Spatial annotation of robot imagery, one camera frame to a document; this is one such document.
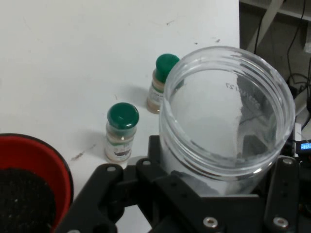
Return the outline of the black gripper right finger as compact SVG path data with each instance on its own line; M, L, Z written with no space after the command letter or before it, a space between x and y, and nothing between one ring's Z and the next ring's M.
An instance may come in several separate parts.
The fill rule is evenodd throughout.
M295 233L298 225L299 165L294 158L278 158L264 213L264 226L270 233Z

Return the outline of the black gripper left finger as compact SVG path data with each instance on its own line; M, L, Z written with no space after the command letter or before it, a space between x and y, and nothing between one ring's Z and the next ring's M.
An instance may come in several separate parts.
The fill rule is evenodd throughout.
M126 207L137 205L154 233L224 233L225 223L179 177L160 166L159 136L135 165L98 166L56 227L58 233L115 233Z

